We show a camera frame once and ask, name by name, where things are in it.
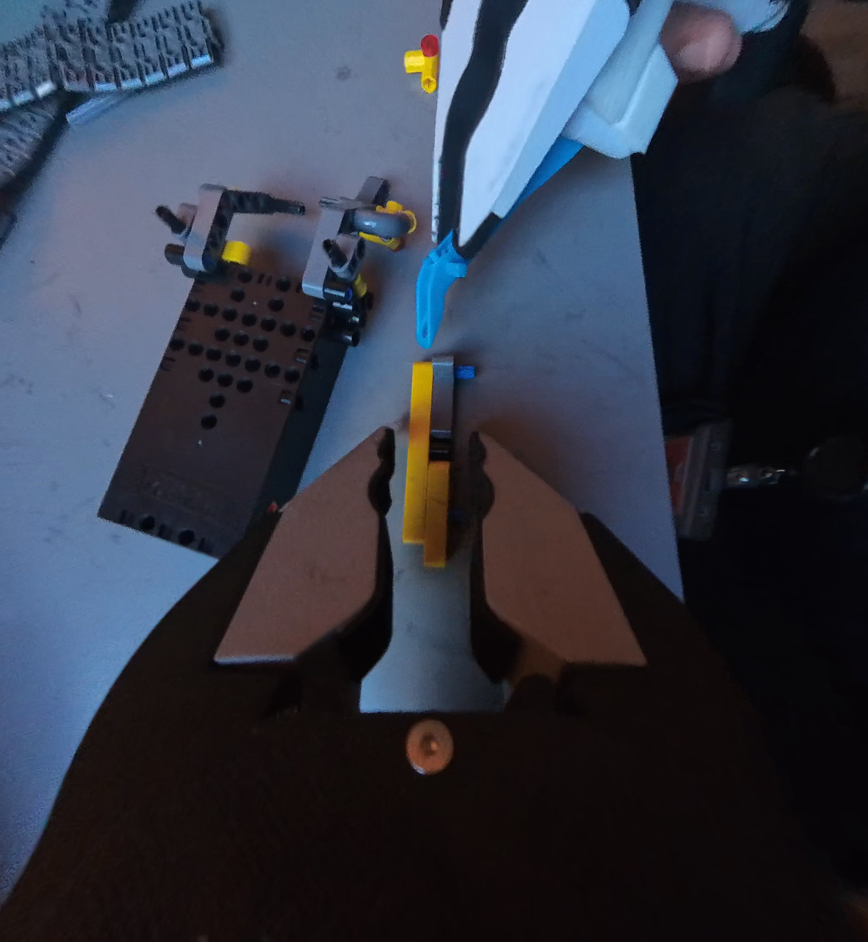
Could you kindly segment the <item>yellow red toy connector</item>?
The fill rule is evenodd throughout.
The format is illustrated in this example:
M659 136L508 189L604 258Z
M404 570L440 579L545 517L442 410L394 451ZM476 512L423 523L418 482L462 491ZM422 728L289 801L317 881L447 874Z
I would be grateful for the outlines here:
M416 76L420 86L427 94L438 89L440 72L440 40L437 35L428 33L420 41L420 47L407 50L403 55L403 67L406 75Z

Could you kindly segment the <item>person's dark clothing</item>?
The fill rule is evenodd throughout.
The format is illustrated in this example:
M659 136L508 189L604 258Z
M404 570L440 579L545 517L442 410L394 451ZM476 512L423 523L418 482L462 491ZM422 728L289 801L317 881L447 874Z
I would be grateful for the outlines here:
M664 433L730 419L733 464L868 439L868 113L835 101L809 2L674 3L724 11L743 44L680 83L633 160ZM710 538L679 550L868 940L868 493L727 491Z

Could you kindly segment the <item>grey desk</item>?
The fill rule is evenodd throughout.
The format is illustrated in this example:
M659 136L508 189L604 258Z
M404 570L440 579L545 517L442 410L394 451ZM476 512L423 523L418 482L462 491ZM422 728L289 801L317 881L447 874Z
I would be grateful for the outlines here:
M376 308L304 483L402 428L426 356L435 101L402 56L440 2L210 5L224 66L68 131L0 253L0 905L122 668L214 564L97 517L188 289L154 207L202 183L304 203L306 218L233 229L291 274L322 196L378 175L418 215L402 252L373 248ZM434 349L477 367L456 400L461 455L487 431L679 593L634 206L629 163L583 151L453 286Z

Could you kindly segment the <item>black toy box assembly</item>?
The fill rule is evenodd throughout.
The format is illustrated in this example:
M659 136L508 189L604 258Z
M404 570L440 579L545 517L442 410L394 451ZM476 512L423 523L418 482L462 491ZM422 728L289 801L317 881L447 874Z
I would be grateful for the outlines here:
M299 202L205 183L195 204L155 213L190 287L98 517L219 559L298 490L374 301L366 249L398 251L416 217L379 176L354 197L322 197L293 275L229 232L239 216L303 217Z

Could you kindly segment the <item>long yellow toy beam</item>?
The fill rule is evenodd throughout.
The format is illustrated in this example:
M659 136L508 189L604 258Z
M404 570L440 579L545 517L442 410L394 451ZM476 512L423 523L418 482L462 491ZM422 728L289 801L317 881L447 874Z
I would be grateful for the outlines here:
M408 452L402 527L403 543L420 545L426 535L433 365L412 367L408 416Z

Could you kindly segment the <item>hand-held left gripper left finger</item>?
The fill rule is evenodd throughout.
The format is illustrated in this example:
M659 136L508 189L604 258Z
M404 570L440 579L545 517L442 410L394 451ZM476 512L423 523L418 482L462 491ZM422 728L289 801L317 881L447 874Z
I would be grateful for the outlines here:
M379 427L279 512L217 665L297 664L333 645L352 679L376 666L392 636L394 452Z

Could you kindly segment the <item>badge card with keys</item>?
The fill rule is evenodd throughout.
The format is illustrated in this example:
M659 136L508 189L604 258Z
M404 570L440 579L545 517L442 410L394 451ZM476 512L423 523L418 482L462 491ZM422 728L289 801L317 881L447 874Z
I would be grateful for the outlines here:
M706 421L664 438L675 534L704 542L712 535L722 494L799 484L812 497L843 501L868 493L868 439L828 438L797 463L730 461L734 423Z

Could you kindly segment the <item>blue toy claw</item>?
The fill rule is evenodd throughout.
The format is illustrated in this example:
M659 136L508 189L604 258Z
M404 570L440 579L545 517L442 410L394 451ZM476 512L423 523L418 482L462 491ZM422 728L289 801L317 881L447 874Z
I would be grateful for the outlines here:
M440 328L448 291L456 281L466 277L470 262L476 253L533 193L550 181L570 160L574 159L581 148L582 145L579 142L559 136L538 165L507 216L489 216L486 222L486 235L475 239L473 249L460 250L457 245L455 231L451 229L437 246L428 253L419 270L415 290L415 336L422 348L432 347Z

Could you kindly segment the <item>person's right hand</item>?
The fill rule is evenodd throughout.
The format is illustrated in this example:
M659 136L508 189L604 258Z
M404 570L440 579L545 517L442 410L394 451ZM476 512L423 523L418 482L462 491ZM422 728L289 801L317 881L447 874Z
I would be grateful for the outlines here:
M691 85L728 72L743 41L724 11L674 3L662 27L661 44L679 82Z

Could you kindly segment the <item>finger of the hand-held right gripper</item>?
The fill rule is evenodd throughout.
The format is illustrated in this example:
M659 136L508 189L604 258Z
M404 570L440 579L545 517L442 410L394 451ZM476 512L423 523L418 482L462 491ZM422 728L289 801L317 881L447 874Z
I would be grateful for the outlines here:
M454 2L443 1L440 6L440 66L436 93L435 130L432 152L432 238L440 239L441 223L441 164L446 126L451 103L459 82L459 62L455 33L448 25Z
M627 2L454 2L449 234L479 251L627 30Z

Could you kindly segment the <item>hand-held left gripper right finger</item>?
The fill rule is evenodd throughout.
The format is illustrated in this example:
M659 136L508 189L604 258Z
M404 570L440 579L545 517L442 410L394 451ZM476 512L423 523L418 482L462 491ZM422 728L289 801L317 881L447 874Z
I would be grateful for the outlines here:
M471 638L493 681L648 660L577 509L484 432L469 440L476 497Z

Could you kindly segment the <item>short yellow toy beam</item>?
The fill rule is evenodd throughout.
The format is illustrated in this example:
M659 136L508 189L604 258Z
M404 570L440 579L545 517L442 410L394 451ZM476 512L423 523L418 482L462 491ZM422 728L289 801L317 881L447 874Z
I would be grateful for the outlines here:
M451 463L432 461L428 464L424 565L443 568L447 562L450 512Z

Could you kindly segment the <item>long grey toy track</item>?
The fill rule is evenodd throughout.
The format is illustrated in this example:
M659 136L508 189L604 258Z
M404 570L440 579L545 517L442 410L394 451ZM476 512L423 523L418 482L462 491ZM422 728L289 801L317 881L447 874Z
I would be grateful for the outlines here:
M0 42L0 116L59 93L103 96L164 84L216 65L223 46L201 2L174 2L126 19L98 2L46 6L31 30Z

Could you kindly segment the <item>grey toy beam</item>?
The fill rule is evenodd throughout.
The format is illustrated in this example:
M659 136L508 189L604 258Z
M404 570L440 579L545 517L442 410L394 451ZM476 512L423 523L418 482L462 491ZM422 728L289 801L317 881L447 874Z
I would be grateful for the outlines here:
M444 354L431 361L430 437L439 443L453 440L455 361Z

